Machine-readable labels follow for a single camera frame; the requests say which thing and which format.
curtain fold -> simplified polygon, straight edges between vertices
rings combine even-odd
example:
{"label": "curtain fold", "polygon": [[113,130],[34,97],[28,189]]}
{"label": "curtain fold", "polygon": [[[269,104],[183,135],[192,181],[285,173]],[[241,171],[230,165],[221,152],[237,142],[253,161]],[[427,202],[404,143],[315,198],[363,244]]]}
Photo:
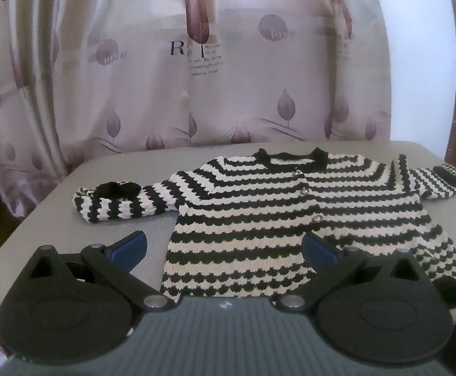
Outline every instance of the curtain fold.
{"label": "curtain fold", "polygon": [[0,0],[0,195],[92,158],[390,137],[378,0]]}

baby cardigan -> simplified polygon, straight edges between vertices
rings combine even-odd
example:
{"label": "baby cardigan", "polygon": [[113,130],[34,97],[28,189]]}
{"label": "baby cardigan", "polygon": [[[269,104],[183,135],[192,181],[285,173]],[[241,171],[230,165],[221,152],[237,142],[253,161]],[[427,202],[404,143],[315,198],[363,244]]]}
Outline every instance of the baby cardigan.
{"label": "baby cardigan", "polygon": [[179,211],[161,292],[275,296],[314,276],[301,253],[315,232],[338,249],[373,255],[409,249],[450,307],[456,307],[456,249],[421,199],[456,194],[456,168],[409,169],[316,148],[304,156],[218,157],[141,187],[80,188],[73,203],[89,222]]}

sheer curtain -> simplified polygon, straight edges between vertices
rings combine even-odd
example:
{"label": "sheer curtain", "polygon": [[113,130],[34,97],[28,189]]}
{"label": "sheer curtain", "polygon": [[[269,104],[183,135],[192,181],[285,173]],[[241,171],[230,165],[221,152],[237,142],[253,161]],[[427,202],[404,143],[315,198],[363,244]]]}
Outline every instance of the sheer curtain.
{"label": "sheer curtain", "polygon": [[0,0],[0,195],[128,151],[390,136],[378,0]]}

knitted sweater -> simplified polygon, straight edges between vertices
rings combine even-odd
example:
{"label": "knitted sweater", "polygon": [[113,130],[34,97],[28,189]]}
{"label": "knitted sweater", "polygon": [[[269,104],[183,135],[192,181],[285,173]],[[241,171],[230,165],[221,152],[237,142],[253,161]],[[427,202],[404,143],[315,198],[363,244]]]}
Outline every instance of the knitted sweater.
{"label": "knitted sweater", "polygon": [[89,222],[179,211],[161,292],[275,296],[306,283],[301,253],[315,232],[339,249],[373,255],[409,249],[450,307],[456,307],[456,249],[421,199],[456,194],[456,168],[409,169],[400,155],[382,164],[361,155],[218,157],[199,169],[141,187],[119,182],[73,197]]}

black collar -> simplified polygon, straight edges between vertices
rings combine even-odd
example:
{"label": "black collar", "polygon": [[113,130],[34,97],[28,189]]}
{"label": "black collar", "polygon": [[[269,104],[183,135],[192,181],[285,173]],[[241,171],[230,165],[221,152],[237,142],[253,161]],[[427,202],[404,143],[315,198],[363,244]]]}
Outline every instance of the black collar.
{"label": "black collar", "polygon": [[295,155],[289,153],[279,153],[270,155],[264,149],[260,150],[254,154],[254,158],[260,164],[263,164],[266,168],[271,169],[275,172],[290,172],[294,171],[297,167],[296,164],[274,164],[272,159],[278,159],[282,161],[298,161],[298,160],[309,160],[309,163],[299,164],[300,171],[303,172],[323,172],[327,169],[327,160],[329,159],[329,153],[321,150],[320,148],[315,148],[310,154],[306,155]]}

